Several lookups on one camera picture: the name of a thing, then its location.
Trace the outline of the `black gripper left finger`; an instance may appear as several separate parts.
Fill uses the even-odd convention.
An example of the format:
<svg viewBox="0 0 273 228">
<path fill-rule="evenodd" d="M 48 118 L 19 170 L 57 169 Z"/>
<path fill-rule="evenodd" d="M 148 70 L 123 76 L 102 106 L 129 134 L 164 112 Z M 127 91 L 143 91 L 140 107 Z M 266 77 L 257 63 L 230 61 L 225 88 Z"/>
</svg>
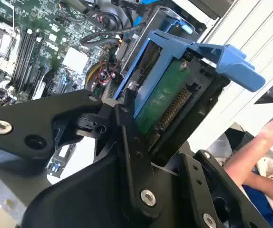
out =
<svg viewBox="0 0 273 228">
<path fill-rule="evenodd" d="M 132 111 L 109 106 L 88 90 L 0 107 L 0 169 L 22 176 L 42 173 L 57 149 L 83 136 L 97 141 L 94 163 L 115 156 L 126 218 L 157 220 L 156 180 Z"/>
</svg>

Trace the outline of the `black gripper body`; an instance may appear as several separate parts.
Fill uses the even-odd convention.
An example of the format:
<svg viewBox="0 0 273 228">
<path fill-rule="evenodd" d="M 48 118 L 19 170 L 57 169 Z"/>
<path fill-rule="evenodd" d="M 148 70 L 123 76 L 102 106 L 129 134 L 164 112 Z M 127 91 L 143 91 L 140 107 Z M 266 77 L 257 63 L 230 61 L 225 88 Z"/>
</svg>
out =
<svg viewBox="0 0 273 228">
<path fill-rule="evenodd" d="M 179 176 L 152 166 L 161 215 L 151 224 L 130 221 L 122 209 L 115 156 L 104 158 L 43 190 L 24 213 L 23 228 L 195 228 L 196 222 L 182 199 Z"/>
</svg>

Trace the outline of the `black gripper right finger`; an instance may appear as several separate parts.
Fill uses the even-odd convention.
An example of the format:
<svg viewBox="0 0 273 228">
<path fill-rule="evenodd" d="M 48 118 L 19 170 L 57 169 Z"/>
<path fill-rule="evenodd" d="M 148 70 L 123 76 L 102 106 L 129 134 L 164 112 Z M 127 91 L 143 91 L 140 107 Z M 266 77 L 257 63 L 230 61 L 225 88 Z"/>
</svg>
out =
<svg viewBox="0 0 273 228">
<path fill-rule="evenodd" d="M 269 223 L 215 158 L 181 153 L 182 198 L 194 228 L 268 228 Z"/>
</svg>

